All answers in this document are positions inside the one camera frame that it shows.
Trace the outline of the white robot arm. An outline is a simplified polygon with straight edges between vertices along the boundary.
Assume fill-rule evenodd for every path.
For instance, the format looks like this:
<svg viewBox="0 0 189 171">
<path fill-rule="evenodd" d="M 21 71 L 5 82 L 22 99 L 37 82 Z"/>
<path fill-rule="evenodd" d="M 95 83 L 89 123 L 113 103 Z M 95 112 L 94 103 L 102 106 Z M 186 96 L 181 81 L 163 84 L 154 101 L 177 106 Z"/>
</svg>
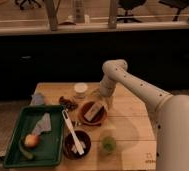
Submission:
<svg viewBox="0 0 189 171">
<path fill-rule="evenodd" d="M 99 92 L 111 97 L 121 83 L 157 114 L 156 171 L 189 171 L 189 95 L 173 95 L 127 72 L 123 59 L 102 65 Z"/>
</svg>

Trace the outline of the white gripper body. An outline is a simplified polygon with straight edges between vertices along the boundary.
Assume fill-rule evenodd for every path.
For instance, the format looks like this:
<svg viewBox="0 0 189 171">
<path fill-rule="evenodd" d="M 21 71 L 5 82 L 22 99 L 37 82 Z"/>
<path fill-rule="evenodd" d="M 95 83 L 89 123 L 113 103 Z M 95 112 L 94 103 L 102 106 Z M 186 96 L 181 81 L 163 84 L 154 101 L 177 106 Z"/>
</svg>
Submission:
<svg viewBox="0 0 189 171">
<path fill-rule="evenodd" d="M 104 108 L 109 111 L 111 109 L 111 107 L 113 106 L 113 97 L 110 96 L 110 97 L 105 97 L 103 96 L 100 91 L 98 89 L 95 89 L 93 91 L 93 95 L 94 95 L 94 99 L 96 101 L 99 101 L 103 106 Z"/>
</svg>

